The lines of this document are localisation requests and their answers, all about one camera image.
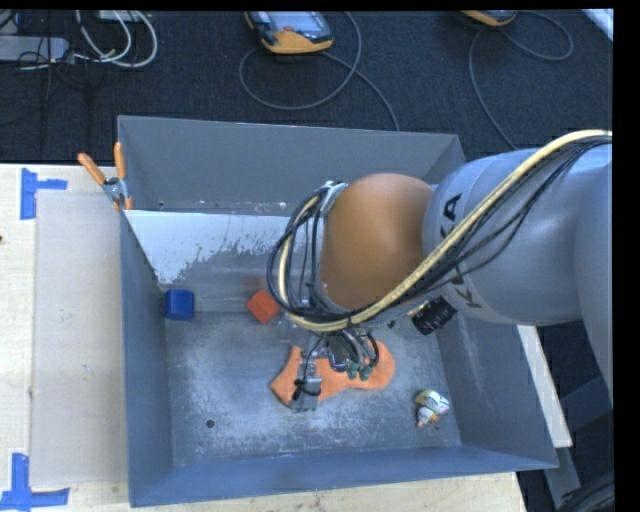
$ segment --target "yellow cable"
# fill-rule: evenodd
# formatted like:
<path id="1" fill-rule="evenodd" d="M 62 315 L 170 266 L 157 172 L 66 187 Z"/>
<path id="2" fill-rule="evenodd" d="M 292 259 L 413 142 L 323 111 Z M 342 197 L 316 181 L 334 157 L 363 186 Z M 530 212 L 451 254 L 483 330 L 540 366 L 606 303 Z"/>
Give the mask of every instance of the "yellow cable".
<path id="1" fill-rule="evenodd" d="M 592 137 L 612 137 L 612 132 L 606 130 L 581 130 L 573 133 L 569 133 L 558 139 L 550 142 L 546 146 L 536 151 L 533 155 L 529 156 L 524 162 L 522 162 L 516 169 L 514 169 L 509 176 L 507 176 L 500 184 L 498 184 L 487 196 L 476 205 L 476 207 L 469 212 L 451 232 L 447 235 L 433 251 L 422 261 L 422 263 L 396 288 L 385 295 L 378 302 L 372 304 L 364 311 L 357 313 L 351 317 L 350 321 L 336 320 L 332 322 L 310 322 L 304 317 L 289 313 L 291 319 L 299 326 L 311 331 L 319 332 L 331 332 L 345 329 L 349 325 L 357 325 L 365 322 L 378 313 L 383 311 L 390 304 L 393 304 L 396 300 L 401 298 L 410 288 L 412 288 L 421 278 L 424 276 L 431 267 L 464 235 L 474 223 L 483 215 L 491 206 L 511 187 L 517 180 L 524 176 L 533 166 L 538 164 L 541 160 L 548 157 L 554 151 L 557 151 L 563 146 L 577 142 L 581 139 L 588 139 Z M 307 208 L 315 204 L 317 198 L 311 199 L 304 207 L 302 212 L 298 215 L 296 220 L 300 218 L 302 213 Z M 291 247 L 291 236 L 287 238 L 282 251 L 279 265 L 279 290 L 283 300 L 286 301 L 286 286 L 284 279 L 284 269 L 286 268 L 286 258 L 288 251 Z"/>
<path id="2" fill-rule="evenodd" d="M 304 215 L 304 213 L 311 208 L 314 204 L 319 201 L 318 196 L 314 196 L 302 207 L 300 213 L 296 216 L 293 224 L 298 222 L 298 220 Z M 289 235 L 287 239 L 284 241 L 284 245 L 282 246 L 282 257 L 280 257 L 280 261 L 278 263 L 278 291 L 280 293 L 280 298 L 285 304 L 289 304 L 289 300 L 287 299 L 287 286 L 285 281 L 285 273 L 287 268 L 287 255 L 289 254 L 289 250 L 291 248 L 291 237 L 293 234 Z"/>

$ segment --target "orange handle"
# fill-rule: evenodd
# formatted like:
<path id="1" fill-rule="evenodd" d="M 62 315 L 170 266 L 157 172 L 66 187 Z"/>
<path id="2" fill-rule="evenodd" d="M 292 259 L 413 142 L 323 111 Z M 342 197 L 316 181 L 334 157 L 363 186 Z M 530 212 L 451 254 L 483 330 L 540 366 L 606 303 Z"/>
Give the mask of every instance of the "orange handle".
<path id="1" fill-rule="evenodd" d="M 124 164 L 124 155 L 122 154 L 122 144 L 120 142 L 116 142 L 113 146 L 113 160 L 116 163 L 118 178 L 125 179 L 127 177 L 127 167 Z"/>
<path id="2" fill-rule="evenodd" d="M 91 174 L 91 177 L 98 185 L 104 185 L 107 178 L 89 155 L 86 153 L 78 153 L 78 162 Z"/>

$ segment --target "black carpet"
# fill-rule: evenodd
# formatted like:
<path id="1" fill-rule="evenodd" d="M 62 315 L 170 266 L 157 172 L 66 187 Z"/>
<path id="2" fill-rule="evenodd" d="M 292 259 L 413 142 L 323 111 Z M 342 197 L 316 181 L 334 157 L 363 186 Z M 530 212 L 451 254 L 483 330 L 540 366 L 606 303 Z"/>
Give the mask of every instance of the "black carpet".
<path id="1" fill-rule="evenodd" d="M 21 33 L 51 33 L 89 52 L 73 11 L 17 12 Z M 83 11 L 83 23 L 96 43 L 123 48 L 118 25 L 91 13 Z M 0 162 L 75 164 L 85 151 L 112 165 L 121 114 L 452 133 L 468 160 L 539 147 L 575 130 L 612 129 L 613 43 L 578 9 L 522 11 L 501 30 L 457 12 L 323 12 L 334 58 L 295 62 L 262 49 L 249 55 L 257 41 L 240 11 L 151 14 L 158 53 L 143 68 L 80 59 L 40 70 L 0 63 Z M 149 31 L 136 26 L 133 36 L 130 59 L 140 62 L 149 55 Z M 320 104 L 256 101 L 240 80 L 244 57 L 246 86 L 263 101 Z M 344 63 L 358 57 L 366 80 L 354 73 L 321 101 L 349 76 Z M 25 55 L 21 64 L 29 62 Z M 580 323 L 540 332 L 561 398 L 597 376 Z M 572 454 L 584 478 L 612 468 L 612 418 L 577 437 Z M 581 455 L 583 446 L 600 450 L 597 463 Z M 519 478 L 530 512 L 553 510 L 540 472 Z"/>

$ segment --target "wooden table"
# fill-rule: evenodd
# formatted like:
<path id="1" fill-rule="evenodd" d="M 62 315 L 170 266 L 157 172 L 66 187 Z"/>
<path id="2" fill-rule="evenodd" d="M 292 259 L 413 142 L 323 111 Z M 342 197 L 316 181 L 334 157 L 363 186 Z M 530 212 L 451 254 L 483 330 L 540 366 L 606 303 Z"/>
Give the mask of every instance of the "wooden table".
<path id="1" fill-rule="evenodd" d="M 20 172 L 24 165 L 0 165 L 0 490 L 9 489 L 11 454 L 30 454 L 30 424 L 34 325 L 34 282 L 36 225 L 38 219 L 20 220 Z M 80 166 L 27 166 L 39 171 L 39 179 L 67 180 L 61 194 L 78 191 L 101 193 Z M 108 176 L 115 170 L 103 169 Z M 536 351 L 528 351 L 530 359 Z M 534 372 L 549 385 L 544 362 Z M 546 393 L 555 396 L 555 390 Z M 556 404 L 550 404 L 555 413 Z M 570 443 L 568 433 L 560 429 L 554 435 L 557 447 Z M 33 491 L 44 491 L 34 487 Z M 127 483 L 119 481 L 85 482 L 71 485 L 69 504 L 64 509 L 129 510 Z M 447 478 L 402 484 L 387 484 L 334 491 L 304 492 L 289 495 L 232 499 L 218 502 L 151 507 L 158 510 L 368 510 L 374 511 L 525 511 L 514 473 Z"/>

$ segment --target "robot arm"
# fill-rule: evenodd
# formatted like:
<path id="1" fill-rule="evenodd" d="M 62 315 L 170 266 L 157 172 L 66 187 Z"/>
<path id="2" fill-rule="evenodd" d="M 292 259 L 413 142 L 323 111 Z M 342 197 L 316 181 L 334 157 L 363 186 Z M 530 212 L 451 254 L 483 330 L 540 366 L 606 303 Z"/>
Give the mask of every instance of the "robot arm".
<path id="1" fill-rule="evenodd" d="M 465 164 L 435 191 L 395 174 L 327 184 L 294 213 L 272 254 L 271 293 L 313 332 L 409 315 L 428 333 L 456 311 L 528 325 L 584 317 L 610 347 L 610 179 L 611 133 L 586 130 Z M 303 298 L 291 286 L 292 240 L 312 220 Z"/>

